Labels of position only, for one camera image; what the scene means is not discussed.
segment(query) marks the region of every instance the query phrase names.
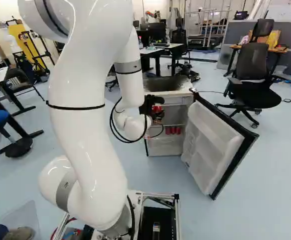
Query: desk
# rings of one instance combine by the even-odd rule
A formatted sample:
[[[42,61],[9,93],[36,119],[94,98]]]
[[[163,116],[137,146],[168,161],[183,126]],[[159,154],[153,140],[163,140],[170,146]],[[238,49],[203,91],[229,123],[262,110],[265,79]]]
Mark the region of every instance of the desk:
[[[5,80],[5,77],[6,77],[6,74],[7,74],[7,70],[8,70],[8,67],[4,67],[4,68],[1,68],[0,69],[0,87],[2,87],[3,88],[3,90],[5,90],[5,86],[4,86],[4,84],[3,84],[3,81]],[[16,101],[18,102],[18,103],[20,103],[18,100],[17,100],[17,98],[16,98],[16,96],[14,96],[13,94],[11,95],[11,94],[9,94],[9,97],[14,101],[15,99],[16,99]],[[7,111],[6,110],[6,108],[1,104],[1,102],[0,102],[0,110],[5,110],[5,111]],[[36,131],[36,132],[33,132],[33,133],[31,133],[31,134],[28,134],[20,125],[19,125],[19,123],[13,118],[13,116],[11,115],[11,114],[9,114],[9,117],[8,117],[8,121],[7,121],[7,123],[18,133],[18,134],[20,134],[20,136],[22,136],[23,138],[24,137],[31,137],[31,138],[34,138],[34,137],[36,137],[36,136],[38,136],[38,135],[41,135],[41,134],[43,134],[44,133],[44,131],[43,130],[39,130],[39,131]]]
[[[140,50],[141,57],[154,58],[155,59],[155,73],[159,77],[160,76],[160,56],[163,55],[166,50],[171,52],[172,55],[172,67],[171,67],[171,75],[174,76],[176,74],[176,59],[178,55],[180,55],[181,48],[184,48],[185,44],[183,43],[170,43],[169,46],[156,46],[155,50],[147,50],[145,48]]]
[[[155,59],[155,74],[160,77],[160,56],[164,53],[165,50],[160,48],[156,48],[155,50],[140,49],[142,72],[151,70],[150,58],[153,58]]]
[[[183,48],[185,47],[184,43],[170,43],[170,46],[158,46],[157,48],[162,48],[169,50],[172,55],[171,60],[171,76],[176,74],[176,60],[183,53]]]
[[[5,80],[6,74],[8,71],[8,67],[3,67],[0,68],[0,89],[3,90],[3,94],[7,95],[7,97],[14,102],[14,104],[19,108],[19,111],[14,112],[11,114],[13,117],[23,114],[25,112],[28,112],[32,109],[35,109],[36,106],[29,106],[29,107],[24,107],[21,102],[17,99],[17,97],[14,95],[14,93],[5,85],[3,84],[3,81]]]
[[[233,72],[231,70],[232,63],[234,62],[234,59],[235,59],[235,56],[236,56],[237,51],[239,51],[241,49],[241,47],[242,47],[241,45],[231,45],[230,46],[230,48],[232,48],[233,51],[232,51],[232,55],[231,55],[231,58],[230,58],[229,66],[227,67],[227,71],[223,75],[224,77],[228,76],[229,74],[231,74]],[[275,71],[275,69],[276,69],[276,66],[279,63],[279,60],[280,60],[281,55],[282,54],[286,54],[288,52],[288,48],[286,48],[286,47],[276,47],[276,48],[268,49],[268,52],[275,53],[277,55],[277,58],[275,60],[275,63],[272,66],[271,71],[270,71],[270,74],[273,74],[274,71]]]

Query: gray floor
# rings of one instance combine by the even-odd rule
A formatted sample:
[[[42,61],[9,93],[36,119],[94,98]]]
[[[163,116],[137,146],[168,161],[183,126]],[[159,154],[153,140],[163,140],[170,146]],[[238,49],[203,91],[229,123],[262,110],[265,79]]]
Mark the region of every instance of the gray floor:
[[[206,55],[193,54],[198,58]],[[217,53],[207,55],[217,59]],[[162,75],[169,74],[170,59],[161,58]],[[223,92],[227,79],[216,63],[192,62],[193,70],[201,73],[195,87],[201,91]],[[38,85],[47,97],[48,83]],[[282,98],[291,98],[288,84],[272,87]],[[105,91],[108,114],[119,89]],[[202,93],[211,103],[229,103],[217,93]],[[63,212],[44,200],[38,189],[40,170],[54,157],[63,153],[54,136],[48,108],[34,91],[18,97],[25,106],[36,109],[16,117],[28,131],[44,129],[34,139],[32,151],[21,159],[0,155],[0,217],[28,201],[34,200],[42,239],[50,237]],[[12,113],[17,108],[3,101]],[[243,115],[234,117],[246,128],[250,127]],[[113,136],[111,141],[125,168],[131,189],[145,192],[180,194],[182,236],[184,240],[286,240],[291,239],[291,103],[265,110],[256,119],[260,121],[260,138],[238,167],[216,201],[204,196],[181,163],[179,157],[146,157],[143,142],[124,144]],[[7,126],[16,138],[18,135]],[[0,148],[8,141],[1,139]]]

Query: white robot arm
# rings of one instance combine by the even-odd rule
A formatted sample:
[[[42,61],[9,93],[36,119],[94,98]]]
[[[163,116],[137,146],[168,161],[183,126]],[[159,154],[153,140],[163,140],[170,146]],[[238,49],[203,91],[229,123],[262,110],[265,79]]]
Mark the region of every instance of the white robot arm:
[[[18,0],[18,5],[30,28],[66,43],[48,88],[50,118],[65,155],[42,170],[40,191],[106,236],[123,235],[131,226],[128,185],[107,135],[104,89],[114,64],[122,94],[114,121],[128,139],[138,139],[151,118],[125,112],[145,99],[132,2]]]

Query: fridge door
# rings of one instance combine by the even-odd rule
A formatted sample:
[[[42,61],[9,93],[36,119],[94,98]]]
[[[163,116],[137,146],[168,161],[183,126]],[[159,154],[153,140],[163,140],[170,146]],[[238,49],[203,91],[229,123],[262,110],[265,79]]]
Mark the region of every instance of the fridge door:
[[[200,190],[216,199],[259,137],[200,97],[189,107],[182,161]]]

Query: blue stool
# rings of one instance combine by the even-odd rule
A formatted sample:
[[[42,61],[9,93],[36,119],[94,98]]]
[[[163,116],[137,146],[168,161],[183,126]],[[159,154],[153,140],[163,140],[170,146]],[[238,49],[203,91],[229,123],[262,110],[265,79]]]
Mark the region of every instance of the blue stool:
[[[0,133],[10,140],[11,144],[2,148],[0,154],[5,153],[8,158],[18,158],[30,151],[33,140],[30,137],[23,137],[15,141],[10,134],[4,129],[8,121],[9,113],[0,110]]]

